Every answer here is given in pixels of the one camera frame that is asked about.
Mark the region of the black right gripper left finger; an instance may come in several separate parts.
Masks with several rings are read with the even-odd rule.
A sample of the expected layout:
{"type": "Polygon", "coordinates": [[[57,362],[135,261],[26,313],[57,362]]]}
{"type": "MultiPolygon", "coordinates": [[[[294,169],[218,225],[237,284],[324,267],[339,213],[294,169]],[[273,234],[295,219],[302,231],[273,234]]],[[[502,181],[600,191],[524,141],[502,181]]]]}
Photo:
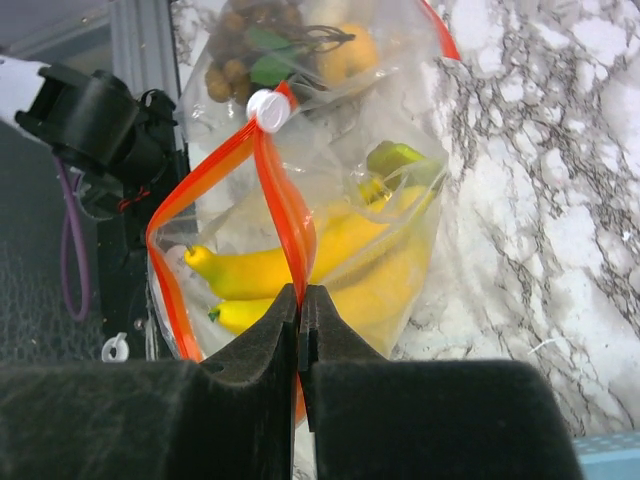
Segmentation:
{"type": "Polygon", "coordinates": [[[5,366],[5,479],[288,479],[297,302],[203,362],[5,366]]]}

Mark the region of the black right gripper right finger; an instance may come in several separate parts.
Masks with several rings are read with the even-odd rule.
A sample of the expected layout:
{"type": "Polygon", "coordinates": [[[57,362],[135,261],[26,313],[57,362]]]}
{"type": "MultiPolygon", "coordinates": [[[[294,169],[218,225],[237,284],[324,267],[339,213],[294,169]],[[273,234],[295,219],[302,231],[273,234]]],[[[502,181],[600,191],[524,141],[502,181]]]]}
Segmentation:
{"type": "Polygon", "coordinates": [[[321,479],[579,479],[553,393],[514,360],[389,361],[307,289],[298,369],[321,479]]]}

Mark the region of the yellow banana bunch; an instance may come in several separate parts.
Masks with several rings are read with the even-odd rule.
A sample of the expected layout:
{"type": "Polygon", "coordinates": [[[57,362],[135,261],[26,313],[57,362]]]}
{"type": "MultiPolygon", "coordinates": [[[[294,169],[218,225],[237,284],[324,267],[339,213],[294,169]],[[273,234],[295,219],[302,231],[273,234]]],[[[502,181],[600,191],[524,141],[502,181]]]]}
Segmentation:
{"type": "Polygon", "coordinates": [[[433,141],[384,140],[360,164],[328,160],[303,185],[319,228],[310,281],[383,356],[423,294],[447,166],[433,141]]]}

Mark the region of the clear zip bag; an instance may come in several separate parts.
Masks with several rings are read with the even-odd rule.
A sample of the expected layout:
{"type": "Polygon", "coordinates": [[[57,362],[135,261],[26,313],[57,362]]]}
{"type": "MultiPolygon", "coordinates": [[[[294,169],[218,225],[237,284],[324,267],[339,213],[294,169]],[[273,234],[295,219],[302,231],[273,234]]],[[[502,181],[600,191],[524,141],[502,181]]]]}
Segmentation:
{"type": "Polygon", "coordinates": [[[146,231],[154,305],[172,353],[203,361],[244,334],[273,298],[224,300],[184,260],[194,245],[222,255],[281,248],[296,302],[311,283],[319,228],[303,185],[330,159],[360,164],[384,140],[440,142],[417,123],[427,106],[423,65],[354,97],[304,111],[287,84],[252,95],[245,124],[162,202],[146,231]]]}
{"type": "Polygon", "coordinates": [[[187,142],[213,150],[246,122],[252,95],[285,83],[323,109],[422,61],[458,59],[427,1],[225,1],[180,100],[187,142]]]}

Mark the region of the orange mango fruit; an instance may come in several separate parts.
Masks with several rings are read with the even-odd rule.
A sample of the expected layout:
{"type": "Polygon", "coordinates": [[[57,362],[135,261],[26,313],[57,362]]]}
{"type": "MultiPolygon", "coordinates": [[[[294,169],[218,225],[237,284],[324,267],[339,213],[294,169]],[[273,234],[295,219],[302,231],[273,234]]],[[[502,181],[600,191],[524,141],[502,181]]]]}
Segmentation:
{"type": "Polygon", "coordinates": [[[330,51],[321,51],[316,56],[320,77],[331,88],[338,87],[379,63],[376,42],[366,28],[354,23],[343,23],[338,28],[354,38],[337,47],[336,43],[332,43],[329,45],[330,51]]]}

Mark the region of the brown longan bunch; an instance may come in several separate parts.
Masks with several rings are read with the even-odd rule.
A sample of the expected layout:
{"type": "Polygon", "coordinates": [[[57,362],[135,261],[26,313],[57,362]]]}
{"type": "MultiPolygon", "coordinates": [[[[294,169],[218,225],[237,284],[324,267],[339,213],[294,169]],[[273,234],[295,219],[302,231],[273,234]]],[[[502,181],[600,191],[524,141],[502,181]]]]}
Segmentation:
{"type": "Polygon", "coordinates": [[[337,26],[304,20],[300,1],[227,1],[206,46],[208,94],[245,106],[258,90],[285,82],[303,103],[329,89],[316,56],[353,38],[337,26]]]}

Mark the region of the single yellow banana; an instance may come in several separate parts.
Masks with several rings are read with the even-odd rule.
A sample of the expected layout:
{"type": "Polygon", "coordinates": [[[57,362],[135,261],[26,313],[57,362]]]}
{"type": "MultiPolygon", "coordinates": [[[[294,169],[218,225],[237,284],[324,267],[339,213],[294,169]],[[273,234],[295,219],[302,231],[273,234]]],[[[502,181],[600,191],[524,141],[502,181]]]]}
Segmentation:
{"type": "Polygon", "coordinates": [[[222,255],[206,246],[194,245],[185,251],[184,260],[224,300],[273,298],[292,282],[281,248],[222,255]]]}

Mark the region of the clear zip top bag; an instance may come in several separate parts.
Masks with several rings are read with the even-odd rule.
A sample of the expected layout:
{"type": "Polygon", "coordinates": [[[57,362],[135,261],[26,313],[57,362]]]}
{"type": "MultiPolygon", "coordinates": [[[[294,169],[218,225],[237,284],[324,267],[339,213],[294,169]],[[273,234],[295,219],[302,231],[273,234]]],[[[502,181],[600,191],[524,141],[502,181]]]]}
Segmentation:
{"type": "Polygon", "coordinates": [[[323,109],[422,61],[458,59],[427,1],[225,1],[180,100],[187,142],[213,150],[246,122],[252,95],[285,83],[323,109]]]}

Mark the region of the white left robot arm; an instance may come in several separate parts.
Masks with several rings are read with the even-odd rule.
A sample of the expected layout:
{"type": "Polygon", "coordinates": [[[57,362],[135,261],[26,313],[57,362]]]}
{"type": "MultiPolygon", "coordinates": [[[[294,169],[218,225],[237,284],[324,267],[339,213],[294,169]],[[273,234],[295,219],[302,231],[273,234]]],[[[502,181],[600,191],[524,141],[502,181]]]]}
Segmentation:
{"type": "Polygon", "coordinates": [[[162,90],[131,94],[113,74],[4,56],[1,119],[66,164],[122,188],[115,204],[147,224],[177,184],[175,103],[162,90]]]}

